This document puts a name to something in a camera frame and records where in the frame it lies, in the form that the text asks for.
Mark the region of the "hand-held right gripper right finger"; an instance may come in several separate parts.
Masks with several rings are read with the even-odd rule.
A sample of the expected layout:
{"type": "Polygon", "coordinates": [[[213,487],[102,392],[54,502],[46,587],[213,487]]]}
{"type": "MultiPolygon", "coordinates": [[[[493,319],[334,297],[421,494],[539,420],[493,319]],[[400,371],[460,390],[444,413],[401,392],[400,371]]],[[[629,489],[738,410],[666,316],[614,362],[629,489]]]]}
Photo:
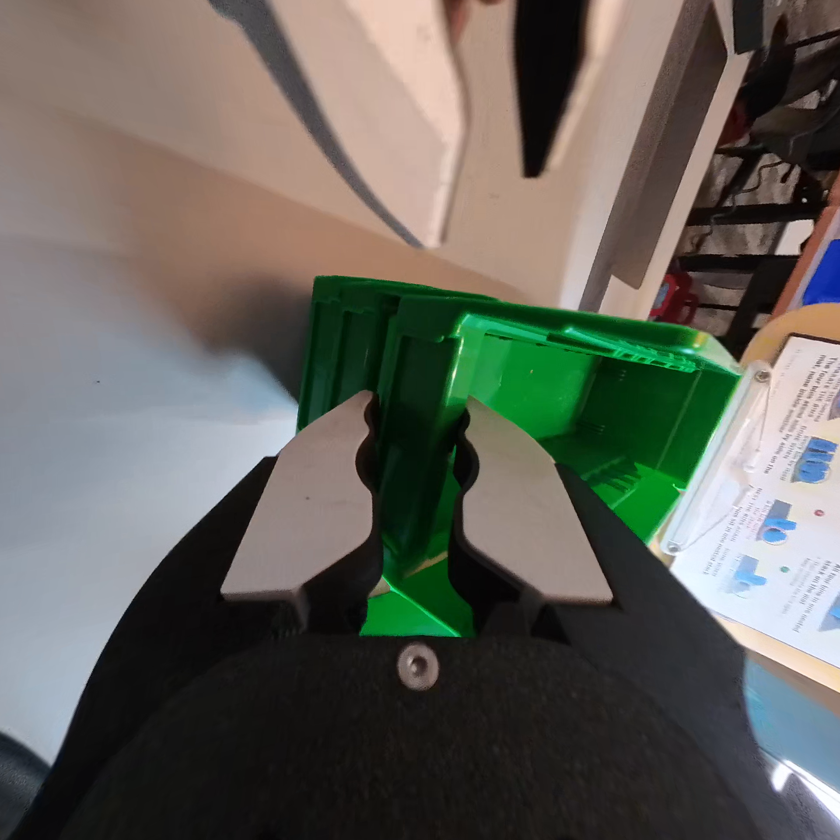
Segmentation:
{"type": "Polygon", "coordinates": [[[553,607],[615,595],[553,457],[474,396],[455,447],[448,580],[474,633],[533,633],[553,607]]]}

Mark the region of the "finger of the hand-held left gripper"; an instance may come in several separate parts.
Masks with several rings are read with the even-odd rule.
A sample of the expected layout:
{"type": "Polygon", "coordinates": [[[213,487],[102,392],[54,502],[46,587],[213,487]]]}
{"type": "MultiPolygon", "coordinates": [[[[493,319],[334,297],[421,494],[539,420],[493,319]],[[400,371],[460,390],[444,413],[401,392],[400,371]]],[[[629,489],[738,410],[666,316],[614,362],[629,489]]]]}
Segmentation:
{"type": "Polygon", "coordinates": [[[468,128],[445,2],[216,1],[333,169],[418,249],[445,239],[468,128]]]}
{"type": "Polygon", "coordinates": [[[525,178],[557,167],[571,146],[627,6],[627,1],[515,3],[513,68],[525,178]]]}

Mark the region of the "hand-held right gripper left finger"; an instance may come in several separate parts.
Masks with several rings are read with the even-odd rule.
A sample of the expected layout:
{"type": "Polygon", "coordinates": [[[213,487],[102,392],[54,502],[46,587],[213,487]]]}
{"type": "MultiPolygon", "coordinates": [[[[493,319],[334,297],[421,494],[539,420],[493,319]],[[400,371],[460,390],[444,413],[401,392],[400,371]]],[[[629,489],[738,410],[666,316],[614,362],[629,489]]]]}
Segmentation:
{"type": "Polygon", "coordinates": [[[362,390],[279,452],[220,593],[283,602],[300,625],[362,625],[383,573],[376,394],[362,390]]]}

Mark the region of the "green plastic bin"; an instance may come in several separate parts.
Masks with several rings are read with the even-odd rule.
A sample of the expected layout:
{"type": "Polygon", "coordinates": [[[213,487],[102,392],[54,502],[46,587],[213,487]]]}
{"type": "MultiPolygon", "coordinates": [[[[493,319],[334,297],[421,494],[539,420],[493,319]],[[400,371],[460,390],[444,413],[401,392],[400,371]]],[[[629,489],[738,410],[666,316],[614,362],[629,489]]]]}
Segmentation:
{"type": "Polygon", "coordinates": [[[475,292],[358,276],[316,276],[297,432],[359,391],[377,392],[390,321],[406,297],[494,301],[475,292]]]}
{"type": "Polygon", "coordinates": [[[469,609],[446,582],[470,398],[570,467],[648,543],[695,472],[737,384],[731,356],[685,327],[424,290],[366,291],[376,391],[385,580],[447,635],[469,609]]]}

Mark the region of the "grey desk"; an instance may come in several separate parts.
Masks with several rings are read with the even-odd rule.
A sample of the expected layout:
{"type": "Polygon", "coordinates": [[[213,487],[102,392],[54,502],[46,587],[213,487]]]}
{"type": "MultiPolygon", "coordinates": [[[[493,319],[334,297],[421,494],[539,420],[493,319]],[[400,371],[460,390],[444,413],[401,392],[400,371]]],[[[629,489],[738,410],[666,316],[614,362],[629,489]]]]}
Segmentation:
{"type": "Polygon", "coordinates": [[[404,244],[208,2],[2,2],[2,733],[52,763],[173,543],[293,433],[312,280],[641,318],[740,83],[731,2],[600,2],[611,47],[521,176],[513,11],[470,2],[464,168],[404,244]]]}

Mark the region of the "black box device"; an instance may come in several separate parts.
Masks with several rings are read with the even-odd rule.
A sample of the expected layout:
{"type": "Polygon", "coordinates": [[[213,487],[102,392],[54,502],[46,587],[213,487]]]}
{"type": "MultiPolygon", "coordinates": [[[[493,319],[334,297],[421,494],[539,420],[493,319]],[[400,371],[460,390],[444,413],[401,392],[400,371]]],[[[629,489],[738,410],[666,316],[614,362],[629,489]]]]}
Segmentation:
{"type": "Polygon", "coordinates": [[[787,6],[787,1],[731,1],[734,54],[766,49],[787,6]]]}

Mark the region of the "blue plastic bin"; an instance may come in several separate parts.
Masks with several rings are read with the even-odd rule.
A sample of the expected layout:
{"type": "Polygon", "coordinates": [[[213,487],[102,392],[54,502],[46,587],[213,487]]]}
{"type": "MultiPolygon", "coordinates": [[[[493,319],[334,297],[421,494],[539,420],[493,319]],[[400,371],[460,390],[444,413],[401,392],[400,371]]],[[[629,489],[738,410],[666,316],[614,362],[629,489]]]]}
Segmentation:
{"type": "Polygon", "coordinates": [[[836,238],[826,248],[819,265],[802,293],[803,307],[824,303],[839,303],[839,249],[836,238]]]}

